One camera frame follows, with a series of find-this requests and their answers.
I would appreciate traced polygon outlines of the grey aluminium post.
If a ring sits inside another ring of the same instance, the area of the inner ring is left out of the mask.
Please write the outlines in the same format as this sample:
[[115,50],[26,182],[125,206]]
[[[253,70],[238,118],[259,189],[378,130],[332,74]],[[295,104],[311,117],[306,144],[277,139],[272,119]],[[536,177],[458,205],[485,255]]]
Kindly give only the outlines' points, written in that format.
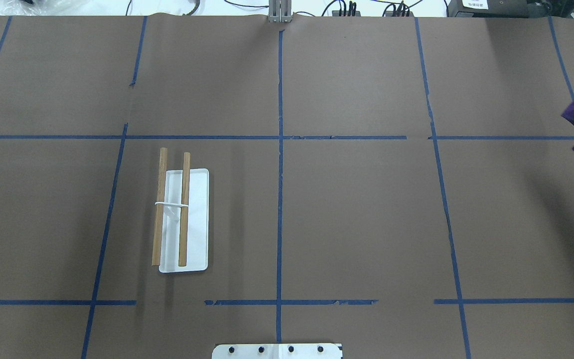
[[269,0],[269,23],[289,23],[293,19],[291,0]]

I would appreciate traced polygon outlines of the white mounting plate with bolts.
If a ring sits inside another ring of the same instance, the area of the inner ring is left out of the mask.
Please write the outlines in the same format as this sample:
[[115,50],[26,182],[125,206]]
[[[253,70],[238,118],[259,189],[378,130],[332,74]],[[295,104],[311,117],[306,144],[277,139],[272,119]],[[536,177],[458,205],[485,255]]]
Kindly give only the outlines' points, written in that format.
[[343,359],[335,343],[268,343],[217,345],[212,359]]

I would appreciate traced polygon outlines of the white towel rack with wooden bars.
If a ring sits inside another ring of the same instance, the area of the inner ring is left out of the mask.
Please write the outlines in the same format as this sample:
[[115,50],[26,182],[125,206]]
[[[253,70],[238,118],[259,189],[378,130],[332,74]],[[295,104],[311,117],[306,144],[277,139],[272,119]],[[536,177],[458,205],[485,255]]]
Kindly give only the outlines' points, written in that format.
[[168,149],[159,150],[151,264],[162,274],[205,271],[209,267],[210,173],[168,169]]

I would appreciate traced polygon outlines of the black device top right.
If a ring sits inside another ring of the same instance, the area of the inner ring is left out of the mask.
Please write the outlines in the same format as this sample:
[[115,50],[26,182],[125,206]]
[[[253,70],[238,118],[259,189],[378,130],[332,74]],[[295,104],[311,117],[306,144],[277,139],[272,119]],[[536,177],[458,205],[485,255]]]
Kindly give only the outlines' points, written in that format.
[[551,14],[548,0],[450,0],[449,17],[540,18]]

